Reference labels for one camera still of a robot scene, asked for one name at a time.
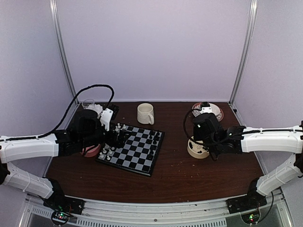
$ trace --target white panel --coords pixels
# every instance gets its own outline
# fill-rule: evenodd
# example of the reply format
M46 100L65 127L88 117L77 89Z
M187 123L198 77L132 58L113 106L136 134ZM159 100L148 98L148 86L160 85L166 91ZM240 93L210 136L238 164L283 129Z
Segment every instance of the white panel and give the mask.
M249 0L58 0L76 90L116 101L230 98ZM107 100L94 89L80 100Z
M71 100L49 1L0 1L0 135L51 130ZM42 176L49 158L15 161ZM1 226L17 226L26 194L0 186Z
M258 14L236 106L248 126L289 127L303 120L303 2L258 2ZM262 152L271 171L289 154ZM295 226L302 226L303 180L283 187Z

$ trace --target white mug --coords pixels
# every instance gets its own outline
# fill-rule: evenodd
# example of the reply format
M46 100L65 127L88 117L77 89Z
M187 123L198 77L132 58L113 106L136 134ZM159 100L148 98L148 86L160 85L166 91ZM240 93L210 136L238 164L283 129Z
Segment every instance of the white mug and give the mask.
M142 103L138 105L137 120L141 124L154 124L153 106L149 103Z

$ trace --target vertical metal post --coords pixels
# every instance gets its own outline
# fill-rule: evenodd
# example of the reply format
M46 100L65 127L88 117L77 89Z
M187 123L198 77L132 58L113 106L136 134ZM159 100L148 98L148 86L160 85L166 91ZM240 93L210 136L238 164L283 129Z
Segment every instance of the vertical metal post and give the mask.
M240 65L238 68L237 78L236 78L236 81L235 81L235 84L234 84L234 87L232 90L232 95L229 100L229 103L231 106L233 106L233 104L234 104L234 101L235 101L235 98L236 98L236 95L237 95L237 92L238 92L238 89L240 86L240 82L241 82L241 79L243 76L246 60L248 57L250 43L251 43L251 39L252 39L252 35L254 32L255 23L256 23L257 5L258 5L258 0L251 0L250 15L248 18L248 23L247 23L247 30L246 30L244 47L243 47L243 51L242 51L242 57L241 57Z
M60 23L59 23L59 15L58 15L58 9L57 9L57 1L56 0L50 0L50 6L51 6L51 12L52 12L52 18L53 18L53 24L56 30L57 35L57 42L59 45L59 51L60 51L60 57L63 65L64 74L66 76L66 80L70 89L70 92L73 97L76 96L76 90L74 87L74 84L72 82L71 78L71 72L67 63L67 58L64 50L63 40L62 40L62 34L60 29ZM79 103L78 99L75 100L75 104L77 105Z

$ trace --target brown tabletop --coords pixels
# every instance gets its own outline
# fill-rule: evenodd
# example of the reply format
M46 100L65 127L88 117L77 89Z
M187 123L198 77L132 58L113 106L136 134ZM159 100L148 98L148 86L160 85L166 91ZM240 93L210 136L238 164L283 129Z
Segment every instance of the brown tabletop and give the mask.
M67 195L85 199L164 203L203 201L242 195L250 182L262 175L254 153L220 155L195 159L187 152L182 122L193 103L152 103L153 126L136 120L139 103L116 103L120 107L114 122L165 132L165 138L151 177L131 173L85 158L80 154L55 157L47 177L59 181ZM216 103L224 112L223 127L239 125L227 103ZM191 134L192 115L187 121Z

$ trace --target white wall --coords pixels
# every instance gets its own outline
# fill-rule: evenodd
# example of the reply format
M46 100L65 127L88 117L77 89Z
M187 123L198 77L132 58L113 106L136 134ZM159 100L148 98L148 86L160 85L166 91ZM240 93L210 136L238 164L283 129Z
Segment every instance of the white wall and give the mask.
M250 53L236 99L248 126L289 127L303 120L303 2L258 2ZM261 152L271 171L288 153ZM296 227L302 226L303 180L283 187Z
M116 101L229 100L249 10L250 0L58 1L76 90L110 84Z
M49 1L0 1L0 135L44 133L72 99L56 43ZM42 175L48 158L16 161ZM26 194L0 186L0 226L15 227Z

